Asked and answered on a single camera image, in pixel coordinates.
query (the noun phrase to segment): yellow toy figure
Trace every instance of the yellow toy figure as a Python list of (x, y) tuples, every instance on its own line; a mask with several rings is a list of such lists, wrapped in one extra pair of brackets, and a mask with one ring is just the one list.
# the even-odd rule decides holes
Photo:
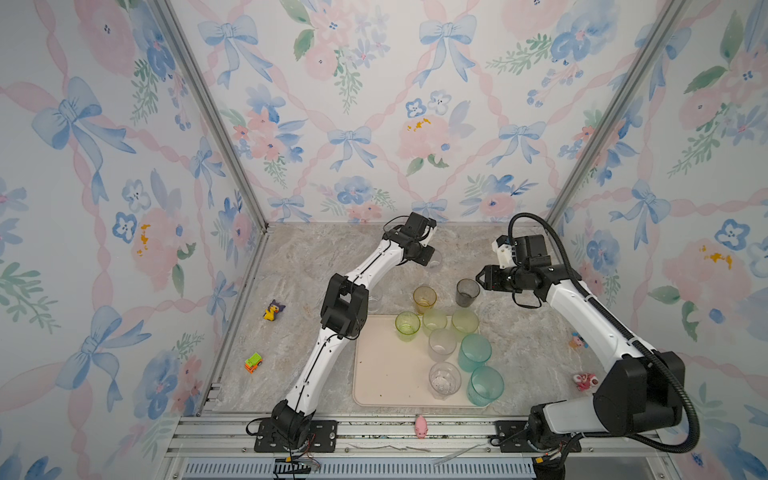
[(275, 299), (272, 299), (272, 303), (264, 310), (264, 319), (274, 322), (275, 315), (285, 310), (285, 308), (285, 305), (280, 305)]

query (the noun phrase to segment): clear glass cup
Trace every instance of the clear glass cup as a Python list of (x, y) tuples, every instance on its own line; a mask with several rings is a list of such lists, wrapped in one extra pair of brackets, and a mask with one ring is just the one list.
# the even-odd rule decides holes
[(368, 292), (368, 313), (381, 313), (383, 291), (379, 285), (375, 285)]
[(502, 396), (504, 379), (501, 373), (489, 366), (481, 366), (472, 372), (467, 382), (467, 398), (473, 404), (484, 407)]
[(460, 308), (451, 316), (451, 323), (456, 332), (456, 338), (462, 341), (465, 336), (477, 332), (480, 320), (475, 315), (475, 312), (470, 309)]
[(430, 273), (437, 273), (442, 270), (442, 253), (440, 253), (440, 250), (435, 250), (432, 254), (432, 258), (429, 259), (426, 269)]
[(424, 326), (424, 333), (430, 336), (433, 331), (444, 329), (448, 325), (448, 315), (440, 309), (431, 308), (424, 312), (422, 325)]
[(395, 318), (397, 336), (403, 342), (410, 342), (416, 338), (416, 333), (419, 331), (420, 326), (419, 316), (414, 312), (403, 312)]
[(464, 308), (472, 305), (472, 302), (480, 295), (480, 285), (471, 278), (462, 278), (456, 284), (456, 305)]
[(437, 329), (429, 336), (429, 358), (446, 361), (456, 350), (456, 334), (450, 329)]
[(465, 372), (474, 372), (491, 358), (491, 343), (484, 336), (470, 333), (462, 340), (458, 349), (458, 367)]
[(437, 302), (437, 293), (426, 285), (421, 285), (413, 290), (413, 301), (416, 304), (416, 311), (423, 314), (431, 309)]
[(462, 374), (451, 363), (436, 363), (429, 370), (429, 391), (437, 400), (445, 400), (462, 387)]

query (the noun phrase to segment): black mounting plate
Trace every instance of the black mounting plate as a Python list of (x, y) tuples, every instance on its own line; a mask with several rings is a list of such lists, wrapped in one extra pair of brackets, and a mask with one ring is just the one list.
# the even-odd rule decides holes
[[(501, 441), (504, 441), (504, 439), (508, 438), (510, 435), (514, 435), (524, 429), (527, 423), (527, 420), (498, 420), (494, 422), (496, 426), (496, 436), (498, 436)], [(524, 437), (504, 442), (499, 448), (502, 453), (536, 452), (536, 450), (531, 448)], [(571, 448), (571, 452), (580, 451), (581, 443), (577, 440), (576, 445)]]
[[(336, 450), (336, 429), (338, 426), (339, 423), (336, 420), (313, 420), (310, 422), (310, 433), (307, 437), (312, 439), (310, 452), (333, 453)], [(272, 422), (261, 422), (259, 431), (256, 433), (253, 451), (256, 453), (286, 453), (288, 446)]]

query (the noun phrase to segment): floral wallpaper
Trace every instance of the floral wallpaper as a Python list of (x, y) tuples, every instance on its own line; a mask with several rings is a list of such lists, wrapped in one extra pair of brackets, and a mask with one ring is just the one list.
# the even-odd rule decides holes
[(593, 293), (686, 363), (689, 479), (768, 478), (766, 20), (766, 0), (691, 2), (559, 223)]
[(358, 223), (545, 214), (665, 2), (171, 4), (267, 219)]
[(157, 25), (0, 5), (1, 480), (153, 478), (204, 400), (259, 229)]

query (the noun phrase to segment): toy figurine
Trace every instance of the toy figurine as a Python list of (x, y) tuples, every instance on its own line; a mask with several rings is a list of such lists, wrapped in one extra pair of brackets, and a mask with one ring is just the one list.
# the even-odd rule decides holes
[(600, 386), (600, 380), (593, 373), (574, 375), (574, 382), (582, 392), (593, 393)]
[(416, 430), (416, 438), (417, 439), (425, 439), (425, 438), (427, 438), (427, 431), (429, 430), (427, 428), (427, 419), (425, 419), (421, 415), (416, 417), (415, 430)]
[(274, 322), (275, 315), (285, 310), (285, 308), (285, 305), (280, 305), (275, 299), (272, 299), (272, 303), (264, 310), (264, 319)]
[(571, 335), (573, 335), (573, 338), (568, 342), (568, 345), (571, 346), (572, 349), (576, 350), (580, 346), (583, 346), (585, 349), (589, 348), (589, 345), (587, 345), (584, 339), (581, 338), (581, 335), (579, 335), (578, 332), (573, 332)]
[(248, 360), (245, 361), (245, 370), (248, 370), (249, 373), (253, 373), (253, 371), (257, 369), (259, 365), (261, 365), (261, 362), (261, 355), (254, 353)]

